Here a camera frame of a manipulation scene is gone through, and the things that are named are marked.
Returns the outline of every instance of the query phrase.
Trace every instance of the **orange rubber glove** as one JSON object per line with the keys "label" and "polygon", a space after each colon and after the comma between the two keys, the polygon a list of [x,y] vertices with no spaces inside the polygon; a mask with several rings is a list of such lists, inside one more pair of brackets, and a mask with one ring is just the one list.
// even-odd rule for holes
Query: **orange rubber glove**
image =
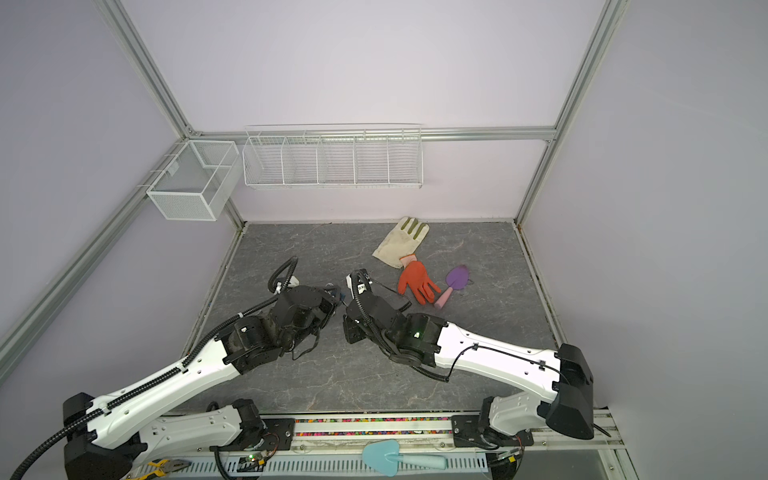
{"label": "orange rubber glove", "polygon": [[426,302],[434,303],[435,294],[432,292],[432,288],[435,289],[437,293],[440,293],[440,287],[435,285],[435,282],[429,279],[424,263],[419,262],[416,259],[416,255],[408,255],[400,260],[406,268],[400,274],[397,291],[402,295],[406,292],[406,287],[410,286],[417,302],[422,305],[425,305]]}

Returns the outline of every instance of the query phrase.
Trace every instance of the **white wire basket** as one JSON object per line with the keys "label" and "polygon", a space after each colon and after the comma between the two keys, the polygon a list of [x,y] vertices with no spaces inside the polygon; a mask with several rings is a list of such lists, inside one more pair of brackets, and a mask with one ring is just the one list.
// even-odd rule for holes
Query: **white wire basket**
{"label": "white wire basket", "polygon": [[168,220],[216,220],[240,177],[233,141],[190,140],[152,182],[147,195]]}
{"label": "white wire basket", "polygon": [[252,188],[423,184],[421,133],[412,126],[358,131],[264,131],[247,127],[246,132],[243,169],[245,183]]}

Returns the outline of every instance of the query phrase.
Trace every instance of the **work glove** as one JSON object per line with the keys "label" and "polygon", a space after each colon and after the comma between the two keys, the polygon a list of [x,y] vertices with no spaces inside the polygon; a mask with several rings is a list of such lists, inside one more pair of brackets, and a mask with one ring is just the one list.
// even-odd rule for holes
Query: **work glove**
{"label": "work glove", "polygon": [[416,251],[429,232],[429,225],[415,218],[403,217],[389,232],[373,256],[395,268],[401,268],[401,258]]}
{"label": "work glove", "polygon": [[402,271],[400,281],[397,284],[397,291],[400,295],[406,292],[407,286],[410,286],[417,302],[422,305],[426,304],[426,302],[434,303],[435,294],[432,292],[432,288],[437,293],[440,293],[440,287],[429,279],[424,263],[419,262],[416,259],[416,255],[408,255],[403,257],[401,261],[406,266],[406,269]]}

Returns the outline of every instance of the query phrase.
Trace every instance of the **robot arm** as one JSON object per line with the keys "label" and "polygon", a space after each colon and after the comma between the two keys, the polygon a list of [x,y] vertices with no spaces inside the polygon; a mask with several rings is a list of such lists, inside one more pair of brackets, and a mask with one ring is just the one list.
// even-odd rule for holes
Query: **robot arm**
{"label": "robot arm", "polygon": [[[297,259],[292,261],[289,276]],[[272,299],[214,328],[181,361],[116,392],[96,398],[80,393],[68,399],[65,425],[76,425],[65,446],[70,480],[121,478],[148,459],[212,445],[258,447],[266,425],[250,400],[204,414],[161,415],[212,386],[293,352],[309,335],[319,338],[340,303],[339,289],[282,289],[276,276],[288,265],[270,279],[276,293]],[[251,316],[272,303],[267,314]]]}
{"label": "robot arm", "polygon": [[[370,282],[365,270],[347,277],[353,293],[344,317],[348,343],[371,339],[393,362],[438,381],[448,382],[453,369],[460,369],[523,391],[486,399],[479,422],[480,438],[483,430],[486,436],[498,438],[498,433],[515,435],[545,425],[576,439],[594,437],[594,379],[579,348],[564,344],[557,351],[530,349],[475,335],[436,316],[406,315],[404,308],[396,310],[374,295]],[[422,365],[450,371],[444,376]]]}

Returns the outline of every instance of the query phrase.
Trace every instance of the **pliers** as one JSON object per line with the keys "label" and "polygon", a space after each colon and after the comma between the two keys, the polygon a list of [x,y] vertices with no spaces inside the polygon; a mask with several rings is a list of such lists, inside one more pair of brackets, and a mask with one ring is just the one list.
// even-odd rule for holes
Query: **pliers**
{"label": "pliers", "polygon": [[171,460],[170,458],[165,458],[157,462],[149,462],[147,465],[157,468],[137,480],[150,480],[150,478],[164,477],[171,472],[177,472],[182,468],[190,466],[190,463],[191,462],[187,460]]}

